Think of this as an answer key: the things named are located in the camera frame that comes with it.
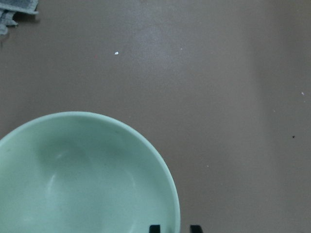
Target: mint green bowl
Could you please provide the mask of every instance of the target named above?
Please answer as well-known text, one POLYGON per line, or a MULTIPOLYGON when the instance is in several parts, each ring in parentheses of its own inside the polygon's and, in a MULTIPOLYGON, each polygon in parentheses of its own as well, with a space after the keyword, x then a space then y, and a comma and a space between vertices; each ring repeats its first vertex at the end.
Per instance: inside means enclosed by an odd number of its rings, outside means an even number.
POLYGON ((0 141, 1 233, 178 233, 172 176, 155 148, 107 116, 64 112, 0 141))

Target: bowl rim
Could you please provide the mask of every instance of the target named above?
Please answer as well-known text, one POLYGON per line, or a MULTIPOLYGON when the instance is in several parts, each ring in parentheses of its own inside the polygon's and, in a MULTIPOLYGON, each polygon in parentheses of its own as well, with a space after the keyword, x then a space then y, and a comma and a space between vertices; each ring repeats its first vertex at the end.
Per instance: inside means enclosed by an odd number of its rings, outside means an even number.
POLYGON ((59 117, 90 117, 90 118, 95 118, 98 120, 102 120, 111 124, 114 124, 116 126, 119 126, 123 128, 124 130, 128 131, 132 136, 136 137, 138 140, 140 140, 150 151, 151 153, 155 156, 155 158, 159 161, 159 164, 161 168, 163 169, 166 178, 168 179, 169 186, 171 193, 173 195, 173 200, 174 200, 174 212, 175 212, 175 232, 179 233, 180 232, 180 205, 179 205, 179 198, 178 198, 178 193, 177 189, 173 180, 173 177, 169 171, 169 168, 167 167, 166 163, 164 162, 164 159, 160 155, 160 153, 154 148, 154 146, 143 136, 141 135, 138 131, 130 127, 129 125, 114 119, 109 116, 105 116, 102 114, 98 113, 92 113, 92 112, 82 112, 82 111, 70 111, 70 112, 58 112, 58 113, 53 113, 53 114, 48 114, 45 116, 41 116, 38 118, 35 118, 33 120, 30 120, 19 127, 15 128, 11 132, 9 132, 6 136, 4 136, 2 139, 0 139, 0 147, 5 144, 6 141, 14 137, 16 134, 21 132, 22 130, 25 130, 28 127, 31 127, 37 123, 40 123, 42 121, 50 120, 53 118, 59 118, 59 117))

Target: cloth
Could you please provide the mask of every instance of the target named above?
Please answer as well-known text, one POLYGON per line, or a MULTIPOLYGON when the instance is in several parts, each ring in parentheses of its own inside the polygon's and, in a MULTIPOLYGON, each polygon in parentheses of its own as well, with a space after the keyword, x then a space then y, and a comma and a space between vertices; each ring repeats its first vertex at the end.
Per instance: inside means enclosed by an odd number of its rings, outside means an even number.
POLYGON ((7 34, 7 26, 17 25, 13 20, 16 12, 35 15, 38 14, 37 5, 38 0, 0 0, 0 35, 7 34))

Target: brown surface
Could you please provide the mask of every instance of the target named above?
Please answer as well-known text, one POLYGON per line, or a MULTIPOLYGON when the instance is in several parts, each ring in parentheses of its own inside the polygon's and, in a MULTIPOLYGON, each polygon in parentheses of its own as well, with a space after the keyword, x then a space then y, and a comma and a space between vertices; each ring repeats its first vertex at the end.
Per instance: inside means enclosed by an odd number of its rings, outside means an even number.
POLYGON ((114 117, 169 166, 182 233, 311 231, 310 1, 42 0, 38 10, 1 38, 0 137, 60 111, 114 117))

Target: green bowl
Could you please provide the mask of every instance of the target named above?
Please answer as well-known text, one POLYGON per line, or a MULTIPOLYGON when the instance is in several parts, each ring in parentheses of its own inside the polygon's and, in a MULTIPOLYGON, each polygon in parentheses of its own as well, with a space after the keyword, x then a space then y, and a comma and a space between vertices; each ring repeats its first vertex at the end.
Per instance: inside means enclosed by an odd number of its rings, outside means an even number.
POLYGON ((64 112, 0 140, 1 233, 180 231, 172 176, 155 148, 107 116, 64 112))

